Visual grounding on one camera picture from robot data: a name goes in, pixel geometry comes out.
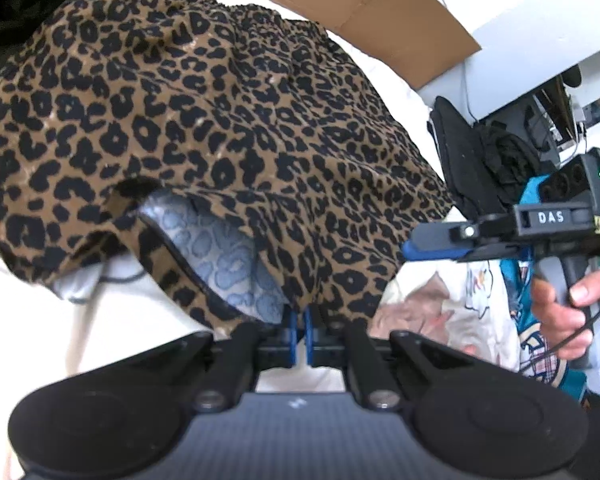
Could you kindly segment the person's right hand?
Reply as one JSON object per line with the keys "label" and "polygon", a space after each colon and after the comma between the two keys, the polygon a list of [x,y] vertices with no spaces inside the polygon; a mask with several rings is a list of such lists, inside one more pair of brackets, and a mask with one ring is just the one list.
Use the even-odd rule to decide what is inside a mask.
{"label": "person's right hand", "polygon": [[[584,325],[585,314],[580,310],[600,301],[600,271],[588,274],[571,287],[570,301],[573,307],[558,304],[556,298],[555,289],[550,283],[539,278],[532,281],[532,312],[541,323],[541,332],[550,348]],[[579,359],[592,344],[593,338],[591,331],[585,330],[557,351],[558,358],[567,361]]]}

